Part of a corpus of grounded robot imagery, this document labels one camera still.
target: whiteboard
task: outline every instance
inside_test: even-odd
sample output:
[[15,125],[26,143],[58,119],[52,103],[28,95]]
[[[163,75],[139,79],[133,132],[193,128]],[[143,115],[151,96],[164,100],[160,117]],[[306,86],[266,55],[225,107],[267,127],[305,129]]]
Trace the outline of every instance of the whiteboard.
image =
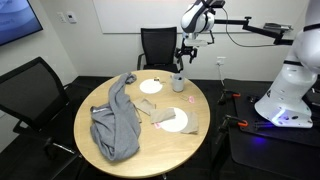
[[[188,6],[195,0],[93,0],[102,33],[140,33],[140,28],[178,27]],[[226,0],[229,19],[251,16],[249,25],[262,28],[266,22],[294,25],[303,20],[305,0]],[[226,19],[222,9],[216,19]],[[215,25],[213,32],[225,32],[225,25]],[[245,32],[241,26],[229,25],[230,32]]]

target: chair backrest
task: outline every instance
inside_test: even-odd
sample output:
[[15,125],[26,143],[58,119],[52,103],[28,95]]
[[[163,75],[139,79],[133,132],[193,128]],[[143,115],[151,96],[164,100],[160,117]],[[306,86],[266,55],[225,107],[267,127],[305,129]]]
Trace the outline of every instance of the chair backrest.
[[177,27],[141,28],[141,41],[148,65],[173,63]]
[[69,102],[53,69],[38,57],[0,77],[0,110],[39,131]]

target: thermostat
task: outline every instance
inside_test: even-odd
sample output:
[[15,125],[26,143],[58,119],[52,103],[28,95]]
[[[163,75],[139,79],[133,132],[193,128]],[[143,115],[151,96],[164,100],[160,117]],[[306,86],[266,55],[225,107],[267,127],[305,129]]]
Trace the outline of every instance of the thermostat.
[[76,17],[76,15],[74,14],[74,12],[72,12],[72,11],[67,11],[66,14],[67,14],[67,18],[68,18],[69,23],[71,23],[71,24],[77,23],[77,17]]

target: round wooden table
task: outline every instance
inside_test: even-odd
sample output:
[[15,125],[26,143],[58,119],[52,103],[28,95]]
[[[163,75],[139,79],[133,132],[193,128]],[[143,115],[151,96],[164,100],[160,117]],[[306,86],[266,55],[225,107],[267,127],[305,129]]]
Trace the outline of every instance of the round wooden table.
[[[195,112],[198,115],[198,134],[182,134],[156,129],[150,123],[150,116],[139,112],[142,122],[139,136],[140,149],[129,159],[111,162],[105,158],[90,134],[91,106],[100,106],[108,102],[109,88],[120,76],[114,77],[97,87],[82,103],[74,124],[76,144],[83,157],[94,167],[108,174],[122,178],[147,178],[164,174],[187,161],[202,144],[210,124],[208,102],[201,90],[188,79],[185,80],[184,90],[174,92],[171,86],[172,73],[160,70],[134,71],[137,80],[126,85],[125,93],[131,100],[140,97],[147,98],[156,104],[156,108],[177,107],[185,112]],[[147,79],[159,77],[163,83],[161,91],[155,94],[143,93],[139,85]],[[185,97],[193,96],[195,102],[190,103]]]

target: black cable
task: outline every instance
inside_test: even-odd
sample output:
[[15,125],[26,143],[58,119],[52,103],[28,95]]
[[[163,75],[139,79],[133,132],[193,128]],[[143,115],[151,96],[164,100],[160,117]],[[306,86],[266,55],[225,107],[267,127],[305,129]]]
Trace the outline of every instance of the black cable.
[[226,33],[227,35],[229,36],[230,40],[238,45],[238,46],[241,46],[241,47],[268,47],[268,46],[278,46],[278,45],[274,45],[274,44],[266,44],[266,45],[256,45],[256,46],[250,46],[250,45],[242,45],[242,44],[239,44],[237,43],[235,40],[232,39],[232,37],[230,36],[229,32],[228,32],[228,21],[229,21],[229,16],[228,16],[228,12],[222,8],[222,10],[226,13],[226,19],[227,19],[227,23],[226,23]]

